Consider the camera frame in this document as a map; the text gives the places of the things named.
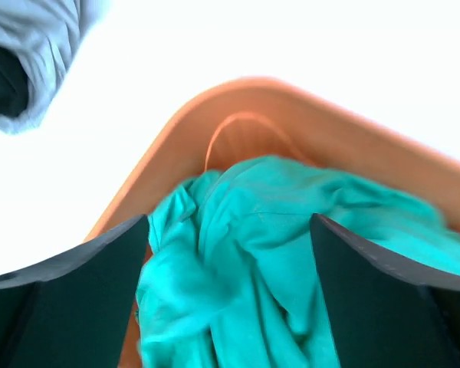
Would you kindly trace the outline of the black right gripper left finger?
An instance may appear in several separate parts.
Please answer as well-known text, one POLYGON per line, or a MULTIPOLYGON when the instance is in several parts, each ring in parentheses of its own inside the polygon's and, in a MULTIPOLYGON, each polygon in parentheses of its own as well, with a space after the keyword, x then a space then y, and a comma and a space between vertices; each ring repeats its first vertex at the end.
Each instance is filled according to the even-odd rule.
POLYGON ((148 232, 138 215, 0 275, 0 367, 117 366, 148 232))

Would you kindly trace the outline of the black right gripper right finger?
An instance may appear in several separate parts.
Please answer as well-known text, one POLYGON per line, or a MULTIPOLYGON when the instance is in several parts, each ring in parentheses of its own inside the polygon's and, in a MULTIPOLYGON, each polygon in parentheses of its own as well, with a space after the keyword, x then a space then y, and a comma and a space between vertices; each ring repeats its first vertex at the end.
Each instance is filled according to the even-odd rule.
POLYGON ((342 367, 460 367, 460 276, 323 215, 312 215, 310 235, 342 367))

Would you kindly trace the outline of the green tank top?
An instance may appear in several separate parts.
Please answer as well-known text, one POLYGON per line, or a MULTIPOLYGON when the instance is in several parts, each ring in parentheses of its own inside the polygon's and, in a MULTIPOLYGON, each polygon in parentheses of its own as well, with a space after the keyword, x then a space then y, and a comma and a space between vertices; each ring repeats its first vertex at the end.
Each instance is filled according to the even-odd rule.
POLYGON ((427 202, 276 156, 178 185, 149 215, 136 289, 145 367, 337 367, 309 221, 460 275, 460 235, 427 202))

